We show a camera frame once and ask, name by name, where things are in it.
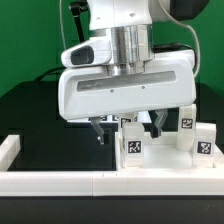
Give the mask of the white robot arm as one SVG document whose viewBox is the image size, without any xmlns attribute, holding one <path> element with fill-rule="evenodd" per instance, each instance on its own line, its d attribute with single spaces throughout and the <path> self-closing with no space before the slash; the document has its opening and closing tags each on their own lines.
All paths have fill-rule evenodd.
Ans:
<svg viewBox="0 0 224 224">
<path fill-rule="evenodd" d="M 153 111 L 157 128 L 169 108 L 195 101 L 200 50 L 152 44 L 152 25 L 186 27 L 210 0 L 81 0 L 90 10 L 90 38 L 61 55 L 58 105 L 67 121 L 88 118 L 100 139 L 100 118 Z"/>
</svg>

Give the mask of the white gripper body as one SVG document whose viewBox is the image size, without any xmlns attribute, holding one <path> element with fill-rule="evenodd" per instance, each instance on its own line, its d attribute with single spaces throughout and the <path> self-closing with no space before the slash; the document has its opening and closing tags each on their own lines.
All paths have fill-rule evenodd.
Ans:
<svg viewBox="0 0 224 224">
<path fill-rule="evenodd" d="M 157 53 L 145 71 L 110 76 L 103 66 L 67 69 L 58 83 L 67 121 L 190 105 L 196 99 L 191 50 Z"/>
</svg>

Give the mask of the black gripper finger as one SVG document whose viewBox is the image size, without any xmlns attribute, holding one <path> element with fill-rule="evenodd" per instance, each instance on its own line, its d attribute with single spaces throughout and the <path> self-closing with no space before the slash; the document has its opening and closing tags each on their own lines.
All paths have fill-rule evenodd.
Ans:
<svg viewBox="0 0 224 224">
<path fill-rule="evenodd" d="M 90 122 L 91 122 L 91 126 L 96 131 L 96 133 L 98 134 L 98 140 L 99 140 L 100 144 L 103 145 L 105 143 L 105 138 L 104 138 L 104 130 L 100 126 L 100 118 L 99 117 L 92 117 L 90 119 Z"/>
<path fill-rule="evenodd" d="M 167 109 L 154 110 L 149 112 L 151 118 L 150 133 L 152 138 L 158 138 L 161 135 L 162 127 L 168 117 Z"/>
</svg>

